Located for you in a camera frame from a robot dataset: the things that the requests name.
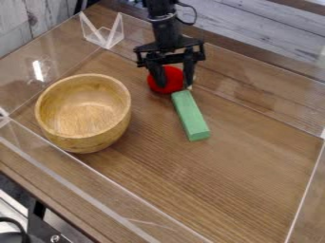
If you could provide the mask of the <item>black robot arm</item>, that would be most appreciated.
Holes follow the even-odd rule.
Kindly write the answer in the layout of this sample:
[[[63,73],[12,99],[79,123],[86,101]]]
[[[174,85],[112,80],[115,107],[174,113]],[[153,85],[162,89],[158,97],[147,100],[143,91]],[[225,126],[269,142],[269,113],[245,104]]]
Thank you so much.
[[[191,22],[178,17],[175,6],[195,8],[179,0],[142,0],[147,8],[147,21],[151,24],[155,41],[134,48],[138,67],[146,67],[154,76],[154,81],[161,88],[166,88],[167,77],[165,66],[170,64],[183,65],[183,88],[193,86],[194,69],[199,61],[206,60],[205,41],[186,37],[182,33],[182,25],[193,26]]]

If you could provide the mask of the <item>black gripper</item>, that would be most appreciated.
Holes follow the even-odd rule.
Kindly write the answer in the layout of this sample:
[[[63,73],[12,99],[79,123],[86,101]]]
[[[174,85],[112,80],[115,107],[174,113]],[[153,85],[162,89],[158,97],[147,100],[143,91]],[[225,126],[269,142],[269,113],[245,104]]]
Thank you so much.
[[[162,65],[183,63],[185,88],[191,89],[195,63],[206,60],[205,42],[201,39],[182,37],[178,46],[159,48],[153,42],[134,48],[138,67],[147,67],[158,87],[166,87],[166,75]],[[149,62],[151,55],[157,62]]]

